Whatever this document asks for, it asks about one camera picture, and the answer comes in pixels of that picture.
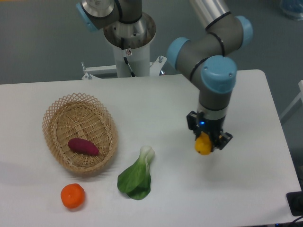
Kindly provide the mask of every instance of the woven basket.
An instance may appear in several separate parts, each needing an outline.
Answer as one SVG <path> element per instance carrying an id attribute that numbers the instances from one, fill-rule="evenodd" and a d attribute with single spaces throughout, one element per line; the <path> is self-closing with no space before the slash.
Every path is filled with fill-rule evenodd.
<path id="1" fill-rule="evenodd" d="M 75 173 L 99 170 L 117 148 L 115 123 L 107 109 L 94 96 L 74 93 L 55 101 L 44 115 L 42 129 L 55 159 Z M 99 149 L 99 155 L 90 156 L 71 151 L 67 143 L 72 138 L 91 141 Z"/>

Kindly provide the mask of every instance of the sweet potato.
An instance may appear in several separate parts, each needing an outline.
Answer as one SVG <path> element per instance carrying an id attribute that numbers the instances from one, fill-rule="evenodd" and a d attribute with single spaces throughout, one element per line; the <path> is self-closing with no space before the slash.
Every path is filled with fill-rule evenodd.
<path id="1" fill-rule="evenodd" d="M 95 144 L 85 139 L 73 138 L 68 141 L 67 145 L 72 151 L 77 153 L 87 154 L 91 156 L 97 156 L 99 154 L 99 150 Z"/>

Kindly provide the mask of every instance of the bok choy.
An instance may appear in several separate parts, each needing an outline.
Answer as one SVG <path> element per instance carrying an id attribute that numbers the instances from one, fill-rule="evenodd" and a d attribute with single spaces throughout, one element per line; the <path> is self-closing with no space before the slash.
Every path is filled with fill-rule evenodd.
<path id="1" fill-rule="evenodd" d="M 144 199 L 151 191 L 150 164 L 155 156 L 150 146 L 140 149 L 139 158 L 118 176 L 118 189 L 134 200 Z"/>

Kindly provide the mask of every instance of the yellow object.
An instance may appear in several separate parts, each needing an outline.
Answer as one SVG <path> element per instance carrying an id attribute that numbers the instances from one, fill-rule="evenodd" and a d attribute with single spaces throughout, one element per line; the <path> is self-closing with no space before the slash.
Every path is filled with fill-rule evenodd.
<path id="1" fill-rule="evenodd" d="M 196 139 L 195 149 L 201 155 L 209 155 L 212 152 L 212 142 L 209 136 L 202 132 L 201 135 Z"/>

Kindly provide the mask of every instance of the black cable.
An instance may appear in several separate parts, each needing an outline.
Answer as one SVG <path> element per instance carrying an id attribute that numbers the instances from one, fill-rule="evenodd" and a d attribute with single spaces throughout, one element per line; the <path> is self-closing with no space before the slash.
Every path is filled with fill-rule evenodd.
<path id="1" fill-rule="evenodd" d="M 121 50 L 124 50 L 124 41 L 125 41 L 125 39 L 121 38 Z M 123 59 L 124 59 L 125 64 L 128 66 L 128 69 L 129 69 L 129 72 L 131 73 L 131 76 L 132 77 L 136 77 L 136 75 L 135 75 L 132 67 L 130 66 L 130 64 L 128 62 L 127 57 L 125 56 Z"/>
<path id="2" fill-rule="evenodd" d="M 294 224 L 295 224 L 295 222 L 297 222 L 298 220 L 301 220 L 301 219 L 303 219 L 303 216 L 300 216 L 300 217 L 298 217 L 297 219 L 293 220 L 288 226 L 289 226 L 289 227 L 293 227 Z"/>

